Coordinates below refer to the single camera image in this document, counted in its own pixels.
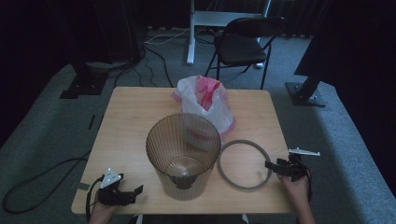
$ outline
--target chair backrest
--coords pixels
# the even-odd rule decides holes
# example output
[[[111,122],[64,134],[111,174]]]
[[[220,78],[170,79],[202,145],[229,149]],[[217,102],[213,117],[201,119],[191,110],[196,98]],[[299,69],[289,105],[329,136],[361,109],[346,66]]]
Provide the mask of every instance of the chair backrest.
[[[223,34],[237,34],[247,37],[280,35],[285,27],[282,17],[239,18],[230,21]]]

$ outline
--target gray ring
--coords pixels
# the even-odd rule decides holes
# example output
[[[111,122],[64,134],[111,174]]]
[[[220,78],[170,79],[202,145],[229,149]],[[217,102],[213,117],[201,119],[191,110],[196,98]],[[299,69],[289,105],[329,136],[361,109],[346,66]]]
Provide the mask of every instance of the gray ring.
[[[245,139],[233,140],[233,141],[231,141],[231,142],[229,142],[229,143],[226,143],[225,145],[223,145],[223,146],[221,147],[221,150],[220,150],[220,153],[219,153],[219,158],[218,158],[218,168],[219,168],[219,171],[220,171],[221,176],[222,176],[229,184],[231,184],[232,186],[234,186],[234,187],[236,187],[236,188],[238,188],[238,189],[258,189],[258,188],[262,187],[263,185],[265,185],[265,184],[268,182],[268,180],[270,179],[270,177],[271,177],[271,174],[272,174],[272,170],[271,170],[271,169],[268,169],[267,178],[265,178],[265,180],[262,181],[259,185],[254,186],[254,187],[243,187],[243,186],[237,185],[237,184],[235,184],[233,181],[231,181],[231,179],[228,178],[228,177],[224,174],[224,172],[223,172],[223,170],[222,170],[222,168],[221,168],[221,155],[222,155],[223,151],[224,151],[227,147],[229,147],[229,146],[231,146],[231,145],[234,145],[234,144],[247,144],[247,145],[253,146],[253,147],[257,148],[257,149],[262,153],[262,155],[265,157],[265,159],[266,159],[267,161],[271,162],[271,159],[270,159],[270,157],[268,156],[267,152],[264,150],[264,148],[260,147],[260,146],[257,145],[256,143],[251,142],[251,141],[248,141],[248,140],[245,140]]]

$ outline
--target pink plastic bag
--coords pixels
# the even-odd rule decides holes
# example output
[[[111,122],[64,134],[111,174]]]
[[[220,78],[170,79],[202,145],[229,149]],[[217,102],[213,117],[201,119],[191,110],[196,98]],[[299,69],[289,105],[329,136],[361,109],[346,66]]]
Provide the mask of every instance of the pink plastic bag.
[[[221,137],[235,127],[235,118],[228,106],[224,86],[210,77],[186,77],[177,83],[172,98],[181,103],[183,113],[192,113],[208,119]]]

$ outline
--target black chair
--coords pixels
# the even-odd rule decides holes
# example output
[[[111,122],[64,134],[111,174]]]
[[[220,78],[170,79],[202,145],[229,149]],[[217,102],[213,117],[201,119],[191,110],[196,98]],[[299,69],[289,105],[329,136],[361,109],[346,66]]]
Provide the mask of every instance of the black chair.
[[[239,18],[230,21],[222,35],[215,37],[216,50],[205,76],[207,77],[210,69],[216,68],[217,80],[219,80],[220,68],[246,66],[247,68],[242,72],[245,73],[252,64],[265,62],[262,89],[271,56],[271,43],[281,34],[284,26],[285,20],[281,17]],[[259,37],[268,39],[263,47],[257,41]],[[211,67],[216,56],[218,56],[217,66]]]

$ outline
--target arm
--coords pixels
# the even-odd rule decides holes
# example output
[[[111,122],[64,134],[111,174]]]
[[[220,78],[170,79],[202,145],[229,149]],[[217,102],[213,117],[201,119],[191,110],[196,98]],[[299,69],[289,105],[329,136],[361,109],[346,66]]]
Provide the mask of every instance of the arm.
[[[118,206],[109,206],[102,203],[96,203],[91,212],[89,224],[108,224]]]
[[[315,219],[308,201],[308,178],[306,176],[291,182],[287,176],[277,175],[288,196],[297,210],[301,224],[315,224]]]

